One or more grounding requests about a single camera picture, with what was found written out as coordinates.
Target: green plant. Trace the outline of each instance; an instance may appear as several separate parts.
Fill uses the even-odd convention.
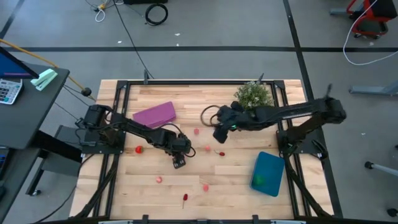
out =
[[[245,110],[250,110],[256,106],[273,106],[272,96],[263,84],[257,84],[254,81],[247,82],[238,88],[234,94],[239,104]]]

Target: concrete floor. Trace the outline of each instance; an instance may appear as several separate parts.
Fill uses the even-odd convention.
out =
[[[100,3],[100,0],[88,1]],[[98,92],[101,79],[142,77],[144,68],[135,52],[117,48],[73,49],[72,52],[49,48],[130,47],[114,7],[106,10],[103,22],[97,23],[95,13],[84,0],[3,0],[0,1],[0,27],[6,25],[18,2],[22,7],[17,10],[4,39],[21,47],[43,47],[47,52],[38,54],[69,69],[71,76],[93,90],[93,96]],[[395,98],[350,95],[348,88],[350,85],[388,85],[395,81],[398,64],[394,62],[398,56],[356,67],[349,64],[342,53],[316,52],[317,47],[343,46],[352,22],[346,17],[331,17],[328,10],[346,6],[348,2],[289,0],[300,44],[314,51],[304,52],[303,57],[315,98],[323,96],[327,84],[332,83],[331,95],[342,101],[348,114],[343,124],[323,128],[343,215],[345,218],[397,221],[388,217],[385,210],[398,208],[395,192],[398,178],[367,170],[363,164],[371,160],[398,169],[398,152],[394,149],[398,143],[394,126],[398,104]],[[156,78],[257,78],[264,73],[264,78],[269,79],[302,79],[297,55],[289,52],[294,42],[283,1],[170,0],[167,3],[169,18],[158,27],[144,25],[143,19],[127,7],[119,6],[119,10],[135,44],[140,47],[175,47],[178,44],[181,47],[285,47],[286,50],[232,51],[224,48],[224,51],[152,49],[141,52],[143,61]],[[131,7],[144,13],[147,5]],[[389,30],[379,40],[350,38],[348,46],[398,47],[398,19],[389,23]],[[26,62],[43,64],[28,55],[13,54]],[[367,62],[386,54],[348,55],[355,62]],[[65,90],[57,102],[75,116],[83,116],[86,111],[86,106]],[[58,125],[73,126],[74,121],[54,105],[41,130],[55,134]],[[39,183],[42,195],[28,197],[24,192],[32,174],[4,223],[35,222],[57,208],[76,184],[75,177],[45,172]],[[48,220],[65,219],[71,202]]]

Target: wooden table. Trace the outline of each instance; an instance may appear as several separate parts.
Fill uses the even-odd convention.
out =
[[[284,80],[289,104],[305,101],[300,80]],[[113,105],[117,80],[102,80],[97,104]],[[134,85],[129,94],[127,117],[133,113],[172,101],[177,114],[174,123],[191,139],[197,154],[186,158],[187,164],[174,169],[172,158],[164,151],[148,145],[145,140],[128,134],[125,151],[119,160],[116,188],[113,197],[112,219],[260,219],[293,218],[286,174],[278,197],[271,197],[252,190],[249,182],[259,152],[278,155],[275,138],[277,126],[258,132],[229,132],[224,144],[213,137],[212,128],[200,122],[200,113],[209,105],[229,105],[234,100],[237,85]],[[208,119],[216,110],[209,110]],[[299,125],[306,118],[294,119]],[[193,130],[198,128],[199,135]],[[136,154],[136,146],[144,147]],[[205,146],[225,152],[221,157],[206,152]],[[80,171],[78,185],[70,215],[77,214],[87,203],[98,185],[102,155],[93,156]],[[328,187],[321,162],[310,155],[300,155],[305,183],[317,202],[333,213]],[[161,176],[163,182],[155,179]],[[203,184],[210,186],[204,192]],[[301,196],[296,188],[299,207]],[[182,208],[183,195],[188,200]]]

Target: monitor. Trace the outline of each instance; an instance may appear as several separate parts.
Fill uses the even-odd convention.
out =
[[[39,78],[39,75],[0,47],[0,79]]]

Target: black cable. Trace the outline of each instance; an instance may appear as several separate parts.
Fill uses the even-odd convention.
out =
[[[126,25],[124,24],[122,15],[120,15],[119,8],[118,8],[118,5],[116,5],[115,0],[113,0],[113,4],[114,4],[114,6],[116,7],[116,10],[117,10],[117,12],[118,12],[118,14],[119,14],[119,17],[120,17],[120,21],[122,22],[122,25],[123,25],[124,29],[126,30],[127,35],[128,35],[129,38],[130,38],[131,44],[132,44],[132,46],[134,47],[134,50],[136,51],[139,60],[141,61],[142,65],[144,66],[145,70],[148,72],[149,76],[150,76],[151,78],[155,79],[154,76],[149,72],[147,66],[145,65],[144,61],[142,60],[141,56],[139,55],[138,50],[137,50],[137,48],[136,48],[136,45],[134,44],[134,41],[132,41],[132,37],[131,37],[131,35],[130,35],[130,32],[127,30],[127,27],[126,27]]]
[[[62,106],[60,106],[57,102],[54,102],[54,104],[57,105],[57,106],[59,106],[62,110],[64,110],[65,112],[67,112],[70,116],[72,116],[73,118],[75,118],[76,120],[78,120],[76,116],[74,116],[74,115],[71,114],[69,111],[67,111],[65,108],[63,108]]]
[[[144,18],[145,19],[145,16],[144,15],[142,15],[141,13],[139,13],[137,10],[135,10],[135,9],[133,9],[132,7],[130,7],[130,6],[128,6],[128,5],[126,5],[129,9],[131,9],[131,10],[133,10],[134,12],[136,12],[138,15],[140,15],[142,18]]]
[[[218,108],[218,109],[220,108],[220,107],[217,106],[217,105],[211,105],[211,106],[206,107],[206,108],[201,112],[201,114],[200,114],[200,121],[201,121],[201,123],[202,123],[204,126],[207,126],[207,127],[214,127],[214,126],[216,126],[216,124],[213,124],[213,123],[211,122],[211,120],[212,120],[217,114],[214,114],[214,115],[210,118],[210,124],[206,124],[205,121],[203,120],[203,114],[205,114],[205,112],[206,112],[208,109],[213,108],[213,107],[216,107],[216,108]]]
[[[70,94],[72,94],[72,96],[74,96],[76,99],[80,100],[80,102],[82,102],[84,105],[89,106],[86,102],[84,102],[82,99],[80,99],[79,97],[77,97],[75,94],[73,94],[70,90],[68,90],[66,87],[63,87],[66,91],[68,91]]]
[[[78,128],[78,129],[75,130],[75,136],[79,139],[79,145],[81,145],[81,138],[80,138],[80,136],[79,136],[79,134],[77,132],[80,131],[80,130],[84,130],[84,129],[83,128]]]
[[[93,8],[98,8],[98,6],[95,6],[95,5],[93,5],[92,3],[90,3],[90,2],[88,2],[87,0],[85,0],[86,2],[87,2],[87,4],[89,4],[91,7],[93,7]]]
[[[108,120],[108,115],[109,115],[110,113],[111,113],[110,111],[106,113],[106,115],[105,115],[105,121],[111,122],[110,120]]]
[[[93,156],[94,156],[94,154],[92,154],[92,155],[90,155],[89,157],[87,157],[87,159],[85,159],[85,160],[80,164],[80,168],[84,165],[84,163],[85,163],[87,160],[91,159]],[[70,199],[70,197],[72,196],[72,194],[73,194],[74,191],[76,190],[76,187],[77,187],[77,183],[76,183],[76,185],[73,187],[73,189],[72,189],[72,191],[70,192],[70,194],[69,194],[69,196],[67,197],[67,199],[66,199],[65,201],[63,201],[62,204],[61,204],[57,209],[55,209],[53,212],[51,212],[50,214],[48,214],[46,217],[41,218],[39,221],[36,221],[36,222],[34,222],[34,223],[40,223],[40,222],[42,222],[42,221],[48,219],[48,218],[51,217],[52,215],[54,215],[55,212],[59,211],[59,210],[66,204],[66,202]]]
[[[115,6],[115,4],[113,4],[112,6]],[[112,7],[112,6],[105,7],[105,9],[109,9],[109,8]]]
[[[191,146],[191,149],[193,150],[193,155],[192,156],[188,156],[187,154],[184,153],[185,156],[192,158],[197,154],[197,151]]]
[[[79,144],[78,142],[68,142],[68,141],[62,141],[64,143],[68,143],[68,144]]]
[[[113,126],[116,126],[117,124],[126,124],[126,122],[124,121],[120,121],[120,122],[115,122],[115,123],[111,123],[102,127],[97,127],[97,128],[90,128],[90,129],[94,129],[94,130],[104,130],[107,128],[112,128]]]
[[[152,19],[149,18],[149,13],[150,13],[150,11],[153,10],[153,8],[155,8],[155,7],[161,7],[161,8],[164,10],[164,12],[165,12],[164,18],[163,18],[161,21],[159,21],[159,22],[155,22],[155,21],[153,21]],[[162,23],[164,23],[164,22],[166,21],[166,19],[168,18],[168,16],[169,16],[169,10],[167,10],[167,8],[166,8],[165,5],[160,4],[160,3],[151,4],[151,5],[147,8],[147,10],[145,11],[145,20],[147,21],[147,23],[148,23],[150,26],[158,26],[158,25],[161,25]]]
[[[174,126],[175,128],[177,128],[177,130],[180,132],[180,134],[184,134],[184,133],[181,131],[181,129],[180,129],[177,125],[175,125],[175,124],[173,124],[173,123],[163,124],[163,125],[161,125],[161,126],[159,126],[159,127],[157,127],[157,128],[154,128],[154,129],[152,129],[152,130],[150,130],[150,131],[156,131],[156,130],[158,130],[158,129],[160,129],[160,128],[163,128],[164,126],[167,126],[167,125]]]
[[[75,90],[74,88],[64,84],[64,87],[67,87],[68,89],[70,89],[71,91],[74,91],[75,93],[81,94],[79,91]]]

